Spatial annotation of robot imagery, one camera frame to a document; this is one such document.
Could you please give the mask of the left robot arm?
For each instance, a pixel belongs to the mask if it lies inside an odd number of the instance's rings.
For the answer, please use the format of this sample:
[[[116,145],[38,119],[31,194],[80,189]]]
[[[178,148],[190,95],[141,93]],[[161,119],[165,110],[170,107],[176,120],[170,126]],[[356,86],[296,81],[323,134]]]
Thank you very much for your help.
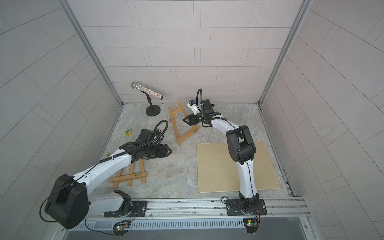
[[[110,194],[91,196],[92,191],[119,170],[140,159],[166,158],[171,154],[168,145],[162,144],[165,130],[143,129],[138,139],[120,146],[110,157],[74,175],[63,174],[57,178],[53,189],[44,201],[42,212],[53,222],[72,229],[85,218],[111,213],[126,217],[133,212],[131,197],[116,190]]]

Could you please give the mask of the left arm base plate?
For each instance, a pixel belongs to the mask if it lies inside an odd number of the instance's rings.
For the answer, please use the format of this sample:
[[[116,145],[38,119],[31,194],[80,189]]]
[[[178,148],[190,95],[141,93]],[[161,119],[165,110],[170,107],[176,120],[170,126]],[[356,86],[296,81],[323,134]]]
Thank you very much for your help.
[[[123,203],[123,206],[115,212],[105,212],[104,218],[133,218],[144,217],[147,210],[147,201],[130,201]]]

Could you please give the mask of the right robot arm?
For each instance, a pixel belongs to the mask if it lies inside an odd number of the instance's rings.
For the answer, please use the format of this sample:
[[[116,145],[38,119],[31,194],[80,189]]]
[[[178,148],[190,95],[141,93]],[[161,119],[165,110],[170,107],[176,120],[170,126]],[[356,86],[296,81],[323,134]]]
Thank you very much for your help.
[[[240,208],[245,214],[259,213],[260,197],[255,185],[253,163],[257,151],[251,132],[246,125],[236,125],[221,113],[214,111],[209,100],[191,100],[187,103],[192,114],[184,122],[192,126],[201,123],[224,133],[232,160],[237,164],[240,179]]]

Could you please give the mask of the wooden easel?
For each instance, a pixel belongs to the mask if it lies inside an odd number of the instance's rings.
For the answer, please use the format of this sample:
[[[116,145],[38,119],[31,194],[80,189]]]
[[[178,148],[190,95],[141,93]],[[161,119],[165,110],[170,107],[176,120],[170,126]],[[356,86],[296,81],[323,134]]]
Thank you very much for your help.
[[[193,134],[197,133],[201,128],[197,125],[189,126],[183,122],[181,114],[183,114],[184,117],[187,117],[189,114],[181,102],[178,102],[177,108],[169,107],[169,114],[169,120],[172,123],[176,136],[176,142],[179,146]]]
[[[113,184],[112,188],[116,190],[119,185],[132,186],[134,180],[141,180],[142,184],[147,182],[147,172],[144,166],[144,160],[139,159],[138,162],[131,164],[129,167],[122,168],[113,174],[108,182]]]

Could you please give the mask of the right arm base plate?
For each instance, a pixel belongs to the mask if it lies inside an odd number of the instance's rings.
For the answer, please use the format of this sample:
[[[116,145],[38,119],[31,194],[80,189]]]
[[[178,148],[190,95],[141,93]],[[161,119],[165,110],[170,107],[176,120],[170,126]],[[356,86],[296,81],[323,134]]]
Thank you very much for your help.
[[[227,199],[224,201],[228,216],[266,216],[268,214],[265,201],[259,199],[250,206],[241,203],[239,199]]]

